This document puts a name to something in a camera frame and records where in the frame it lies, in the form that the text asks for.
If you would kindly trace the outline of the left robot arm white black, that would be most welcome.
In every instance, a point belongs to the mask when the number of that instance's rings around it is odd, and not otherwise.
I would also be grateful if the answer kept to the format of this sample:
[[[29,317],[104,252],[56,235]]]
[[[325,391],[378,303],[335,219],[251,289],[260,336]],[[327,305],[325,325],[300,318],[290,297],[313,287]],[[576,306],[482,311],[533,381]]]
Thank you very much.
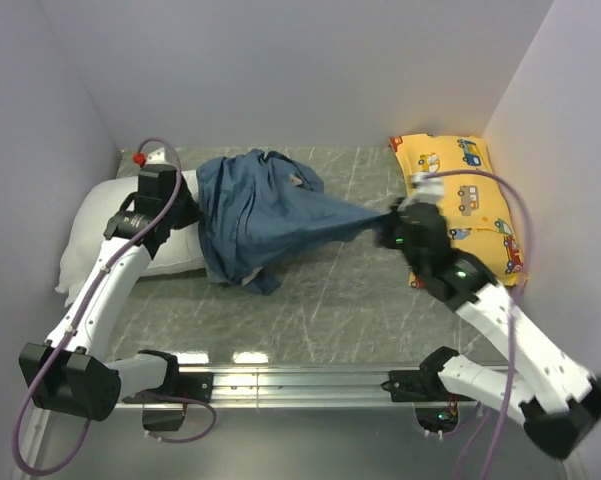
[[[42,344],[26,344],[19,365],[36,407],[103,421],[121,399],[148,391],[159,402],[181,390],[173,354],[142,350],[109,364],[102,358],[133,286],[174,230],[198,209],[181,171],[148,164],[137,189],[109,219],[91,273],[68,313]]]

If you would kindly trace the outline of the blue cartoon letter pillowcase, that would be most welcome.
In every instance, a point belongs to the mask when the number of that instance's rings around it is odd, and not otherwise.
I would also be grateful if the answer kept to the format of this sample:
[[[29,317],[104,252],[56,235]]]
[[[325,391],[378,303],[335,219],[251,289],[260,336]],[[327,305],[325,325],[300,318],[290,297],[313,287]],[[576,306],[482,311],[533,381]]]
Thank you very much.
[[[209,278],[269,295],[269,268],[331,242],[379,231],[387,214],[326,194],[309,166],[277,151],[217,157],[196,170],[198,238]]]

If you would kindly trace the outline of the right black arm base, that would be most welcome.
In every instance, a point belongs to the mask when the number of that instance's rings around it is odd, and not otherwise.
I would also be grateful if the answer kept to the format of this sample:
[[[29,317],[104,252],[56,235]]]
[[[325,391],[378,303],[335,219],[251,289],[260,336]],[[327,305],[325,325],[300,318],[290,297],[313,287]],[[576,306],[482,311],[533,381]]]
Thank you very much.
[[[394,403],[442,402],[443,406],[437,412],[416,410],[416,419],[426,431],[451,433],[459,423],[458,397],[443,386],[438,374],[448,360],[458,355],[455,349],[439,347],[420,363],[417,370],[389,371],[381,389],[389,393]]]

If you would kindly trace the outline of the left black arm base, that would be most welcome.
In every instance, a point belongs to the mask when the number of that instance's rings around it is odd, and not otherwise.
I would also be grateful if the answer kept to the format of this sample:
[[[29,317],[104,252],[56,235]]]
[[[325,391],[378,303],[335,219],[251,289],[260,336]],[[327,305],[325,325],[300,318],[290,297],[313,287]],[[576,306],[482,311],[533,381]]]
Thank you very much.
[[[183,444],[200,440],[215,427],[218,414],[211,406],[214,374],[181,373],[169,393],[140,392],[120,406],[141,411],[144,433],[159,442]]]

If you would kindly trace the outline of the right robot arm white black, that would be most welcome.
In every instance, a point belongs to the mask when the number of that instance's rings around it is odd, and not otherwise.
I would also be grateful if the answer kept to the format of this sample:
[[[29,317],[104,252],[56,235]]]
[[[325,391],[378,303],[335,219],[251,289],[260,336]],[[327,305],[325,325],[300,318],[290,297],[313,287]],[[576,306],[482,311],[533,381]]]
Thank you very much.
[[[501,373],[439,348],[421,365],[424,394],[472,398],[521,425],[544,454],[567,459],[601,420],[601,373],[558,348],[482,261],[453,247],[436,205],[397,199],[379,242],[400,251],[421,287],[508,360]]]

